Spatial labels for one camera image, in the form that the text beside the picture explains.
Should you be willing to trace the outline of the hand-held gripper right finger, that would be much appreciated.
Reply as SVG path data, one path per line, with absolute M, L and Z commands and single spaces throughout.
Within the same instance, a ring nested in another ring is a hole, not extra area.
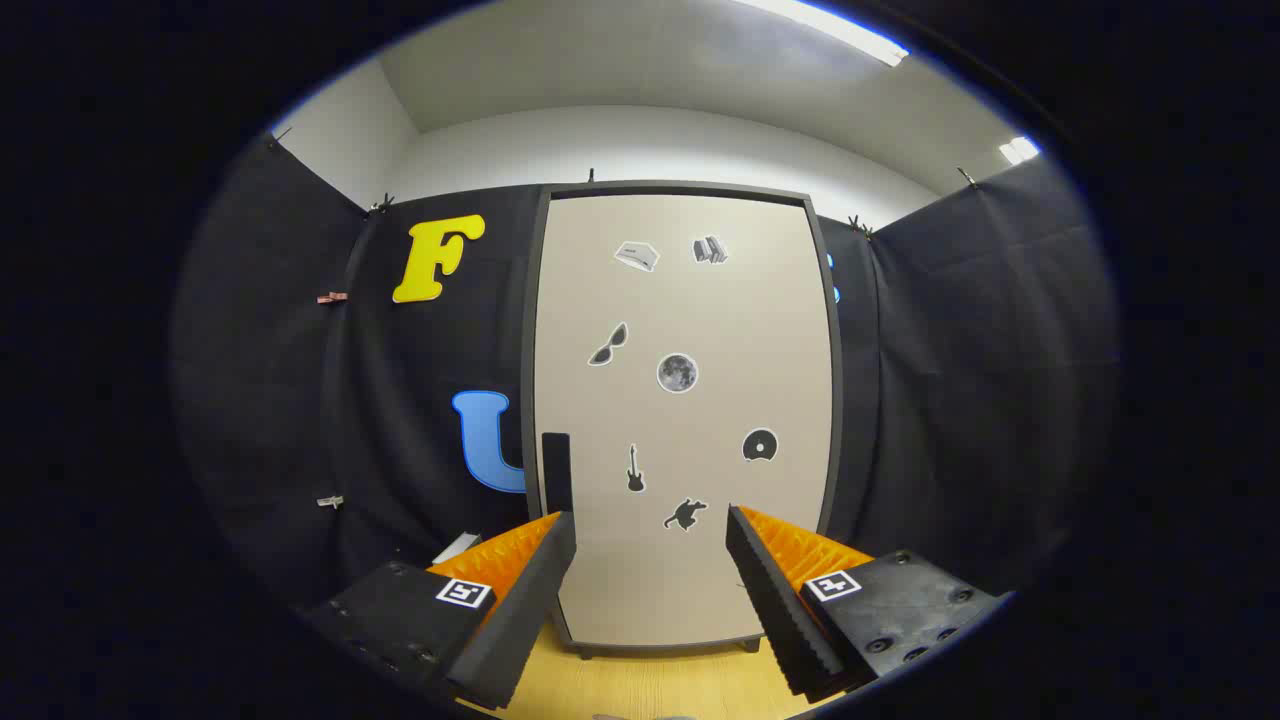
M 901 673 L 1006 602 L 914 551 L 872 557 L 742 505 L 724 544 L 788 688 L 810 703 Z

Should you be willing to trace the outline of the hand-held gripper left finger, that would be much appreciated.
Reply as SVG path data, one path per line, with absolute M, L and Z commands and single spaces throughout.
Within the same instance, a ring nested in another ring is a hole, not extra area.
M 430 568 L 385 562 L 301 618 L 417 697 L 504 708 L 575 552 L 573 515 L 557 511 Z

